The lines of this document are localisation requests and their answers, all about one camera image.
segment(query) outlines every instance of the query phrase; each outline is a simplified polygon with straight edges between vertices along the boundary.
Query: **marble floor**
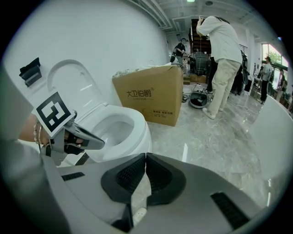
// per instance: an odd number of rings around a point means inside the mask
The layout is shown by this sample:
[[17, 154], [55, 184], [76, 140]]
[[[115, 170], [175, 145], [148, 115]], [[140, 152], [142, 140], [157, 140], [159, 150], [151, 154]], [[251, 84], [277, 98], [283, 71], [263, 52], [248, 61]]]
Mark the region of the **marble floor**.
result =
[[[194, 85], [185, 85], [190, 93]], [[188, 147], [186, 162], [210, 169], [245, 192], [255, 203], [265, 208], [280, 192], [276, 183], [261, 176], [260, 162], [249, 128], [262, 105], [250, 96], [230, 95], [223, 112], [211, 120], [201, 110], [182, 103], [175, 127], [148, 122], [153, 153], [182, 160], [184, 145]], [[133, 214], [146, 207], [151, 188], [145, 175], [132, 197]]]

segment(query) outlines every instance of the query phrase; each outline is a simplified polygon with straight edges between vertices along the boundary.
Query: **white sneaker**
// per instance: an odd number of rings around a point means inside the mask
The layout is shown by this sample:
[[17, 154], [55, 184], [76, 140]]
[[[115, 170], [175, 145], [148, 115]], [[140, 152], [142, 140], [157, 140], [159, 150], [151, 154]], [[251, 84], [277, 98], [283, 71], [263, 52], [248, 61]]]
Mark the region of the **white sneaker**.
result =
[[210, 119], [215, 119], [216, 115], [212, 115], [206, 108], [202, 108], [202, 112], [208, 116]]

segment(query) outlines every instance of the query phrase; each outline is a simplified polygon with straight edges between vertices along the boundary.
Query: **toilet lid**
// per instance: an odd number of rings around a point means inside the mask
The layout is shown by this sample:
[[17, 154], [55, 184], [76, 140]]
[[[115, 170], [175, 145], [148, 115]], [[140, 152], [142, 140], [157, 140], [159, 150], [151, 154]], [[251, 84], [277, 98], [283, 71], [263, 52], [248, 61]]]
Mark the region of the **toilet lid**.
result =
[[76, 60], [69, 59], [57, 63], [48, 74], [47, 85], [49, 92], [58, 91], [69, 108], [77, 111], [76, 120], [105, 103], [88, 70]]

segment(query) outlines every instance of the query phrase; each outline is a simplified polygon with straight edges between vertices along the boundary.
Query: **white shirt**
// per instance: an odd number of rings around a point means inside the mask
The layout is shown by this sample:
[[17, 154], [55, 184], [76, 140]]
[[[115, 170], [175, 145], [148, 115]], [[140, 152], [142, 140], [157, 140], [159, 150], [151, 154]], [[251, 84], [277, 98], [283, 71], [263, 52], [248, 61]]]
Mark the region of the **white shirt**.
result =
[[264, 69], [262, 71], [263, 72], [262, 80], [270, 81], [272, 71], [273, 71], [273, 67], [271, 66], [271, 64], [265, 64]]
[[212, 55], [215, 62], [224, 58], [242, 63], [238, 37], [230, 24], [214, 16], [209, 16], [197, 30], [204, 36], [210, 35]]

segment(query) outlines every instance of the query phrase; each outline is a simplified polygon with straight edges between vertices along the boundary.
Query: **toilet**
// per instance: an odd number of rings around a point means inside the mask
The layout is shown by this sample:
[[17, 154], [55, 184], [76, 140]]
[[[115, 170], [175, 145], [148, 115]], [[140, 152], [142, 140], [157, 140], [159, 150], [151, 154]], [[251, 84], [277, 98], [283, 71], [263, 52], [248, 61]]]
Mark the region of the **toilet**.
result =
[[[68, 107], [77, 111], [75, 122], [105, 141], [101, 150], [86, 150], [94, 162], [152, 152], [150, 130], [144, 116], [134, 109], [109, 105], [80, 62], [57, 63], [42, 89], [46, 89], [46, 93], [58, 91]], [[64, 163], [75, 165], [83, 155], [69, 154]]]

